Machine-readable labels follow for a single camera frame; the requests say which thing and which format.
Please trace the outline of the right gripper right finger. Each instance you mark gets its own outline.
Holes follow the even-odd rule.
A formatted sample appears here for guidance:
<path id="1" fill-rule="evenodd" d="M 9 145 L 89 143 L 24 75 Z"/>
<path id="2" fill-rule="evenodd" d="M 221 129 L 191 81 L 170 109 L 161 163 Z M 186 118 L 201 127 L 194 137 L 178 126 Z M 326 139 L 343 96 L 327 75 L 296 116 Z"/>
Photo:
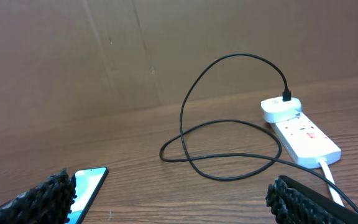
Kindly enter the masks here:
<path id="1" fill-rule="evenodd" d="M 358 224 L 358 214 L 281 175 L 265 198 L 278 224 Z"/>

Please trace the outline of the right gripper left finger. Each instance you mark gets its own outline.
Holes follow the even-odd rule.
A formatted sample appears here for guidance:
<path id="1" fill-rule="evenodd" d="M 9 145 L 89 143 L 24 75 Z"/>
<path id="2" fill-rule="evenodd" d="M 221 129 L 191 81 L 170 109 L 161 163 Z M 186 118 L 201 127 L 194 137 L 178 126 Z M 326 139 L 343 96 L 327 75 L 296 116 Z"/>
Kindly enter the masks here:
<path id="1" fill-rule="evenodd" d="M 0 206 L 0 224 L 65 224 L 76 198 L 76 177 L 65 169 Z"/>

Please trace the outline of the blue screen Galaxy smartphone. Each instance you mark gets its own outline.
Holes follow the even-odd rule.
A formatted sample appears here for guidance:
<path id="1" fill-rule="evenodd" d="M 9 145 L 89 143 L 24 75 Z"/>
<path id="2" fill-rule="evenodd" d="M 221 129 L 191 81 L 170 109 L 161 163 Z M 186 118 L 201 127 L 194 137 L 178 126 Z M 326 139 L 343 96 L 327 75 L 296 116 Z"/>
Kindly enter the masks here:
<path id="1" fill-rule="evenodd" d="M 107 167 L 83 169 L 75 172 L 76 198 L 68 214 L 68 224 L 81 224 L 95 200 L 109 171 Z"/>

